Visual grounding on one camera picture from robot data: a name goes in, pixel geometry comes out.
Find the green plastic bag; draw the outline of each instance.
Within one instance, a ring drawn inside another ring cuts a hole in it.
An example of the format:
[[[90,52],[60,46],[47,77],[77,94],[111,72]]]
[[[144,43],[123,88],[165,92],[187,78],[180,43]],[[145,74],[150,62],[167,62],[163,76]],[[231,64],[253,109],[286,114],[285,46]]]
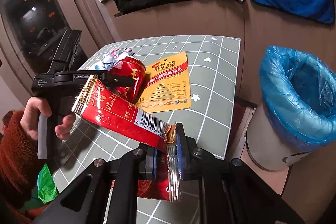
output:
[[[57,189],[53,177],[45,164],[37,177],[38,198],[43,203],[53,201],[57,196]]]

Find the yellow package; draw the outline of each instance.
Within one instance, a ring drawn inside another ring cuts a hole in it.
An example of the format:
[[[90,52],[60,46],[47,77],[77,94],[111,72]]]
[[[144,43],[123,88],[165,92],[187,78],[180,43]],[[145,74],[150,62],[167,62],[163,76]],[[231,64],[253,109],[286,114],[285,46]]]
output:
[[[191,107],[185,52],[165,57],[146,68],[147,85],[137,107],[148,113]]]

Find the checkered tablecloth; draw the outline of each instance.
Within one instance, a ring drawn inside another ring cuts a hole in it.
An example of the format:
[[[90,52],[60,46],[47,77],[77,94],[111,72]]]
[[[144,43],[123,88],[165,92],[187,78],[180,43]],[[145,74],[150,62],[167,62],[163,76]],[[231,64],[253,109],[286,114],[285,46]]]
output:
[[[231,126],[240,39],[211,35],[151,37],[113,43],[95,53],[81,70],[102,60],[114,48],[132,47],[135,57],[146,66],[179,52],[186,52],[192,106],[189,109],[153,113],[160,119],[182,122],[185,134],[199,147],[223,159]],[[93,160],[121,158],[138,147],[138,142],[77,117],[67,140],[50,166],[61,192]],[[138,198],[137,223],[198,223],[198,184],[182,182],[182,201]]]

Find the white trash bin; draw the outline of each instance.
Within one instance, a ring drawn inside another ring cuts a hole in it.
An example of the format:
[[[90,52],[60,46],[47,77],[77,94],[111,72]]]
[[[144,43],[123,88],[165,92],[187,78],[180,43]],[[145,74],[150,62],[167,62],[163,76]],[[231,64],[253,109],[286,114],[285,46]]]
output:
[[[266,117],[263,104],[258,105],[247,127],[246,145],[254,163],[268,171],[285,169],[310,153],[280,139]]]

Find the blue plastic bag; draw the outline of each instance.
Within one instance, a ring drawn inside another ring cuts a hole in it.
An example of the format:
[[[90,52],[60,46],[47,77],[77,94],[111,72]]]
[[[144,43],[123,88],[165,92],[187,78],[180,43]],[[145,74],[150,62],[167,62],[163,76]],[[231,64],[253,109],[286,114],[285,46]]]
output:
[[[304,152],[336,140],[336,75],[312,54],[270,46],[259,71],[266,114]]]

